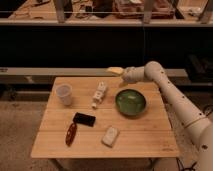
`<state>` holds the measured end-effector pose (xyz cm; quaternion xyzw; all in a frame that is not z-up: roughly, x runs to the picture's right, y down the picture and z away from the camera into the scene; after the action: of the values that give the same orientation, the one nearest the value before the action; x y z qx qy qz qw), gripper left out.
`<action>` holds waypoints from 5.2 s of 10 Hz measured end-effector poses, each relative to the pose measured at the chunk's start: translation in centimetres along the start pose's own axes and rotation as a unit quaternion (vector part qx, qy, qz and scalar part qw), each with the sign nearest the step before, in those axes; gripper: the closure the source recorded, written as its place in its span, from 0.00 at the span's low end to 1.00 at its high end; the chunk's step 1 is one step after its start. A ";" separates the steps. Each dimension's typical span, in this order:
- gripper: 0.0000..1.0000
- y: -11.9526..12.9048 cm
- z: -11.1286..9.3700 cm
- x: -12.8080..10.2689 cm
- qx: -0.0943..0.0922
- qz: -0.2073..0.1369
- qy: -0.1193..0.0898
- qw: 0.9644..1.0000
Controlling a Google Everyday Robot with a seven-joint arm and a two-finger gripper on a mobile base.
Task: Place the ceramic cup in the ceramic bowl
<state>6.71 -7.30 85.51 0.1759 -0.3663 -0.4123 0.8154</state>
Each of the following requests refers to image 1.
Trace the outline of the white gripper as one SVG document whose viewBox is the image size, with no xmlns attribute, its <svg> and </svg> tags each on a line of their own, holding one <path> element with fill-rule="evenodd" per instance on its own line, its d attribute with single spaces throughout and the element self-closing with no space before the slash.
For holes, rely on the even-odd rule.
<svg viewBox="0 0 213 171">
<path fill-rule="evenodd" d="M 122 67 L 109 67 L 107 72 L 122 75 L 123 81 L 128 84 L 141 82 L 144 79 L 143 67 L 127 67 L 125 70 Z"/>
</svg>

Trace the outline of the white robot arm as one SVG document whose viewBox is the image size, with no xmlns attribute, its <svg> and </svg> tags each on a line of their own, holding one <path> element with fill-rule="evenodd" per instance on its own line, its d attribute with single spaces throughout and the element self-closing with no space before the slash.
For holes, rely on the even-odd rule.
<svg viewBox="0 0 213 171">
<path fill-rule="evenodd" d="M 107 71 L 120 76 L 123 84 L 154 82 L 198 149 L 197 171 L 213 171 L 213 122 L 169 80 L 160 63 L 150 61 L 143 67 L 109 67 Z"/>
</svg>

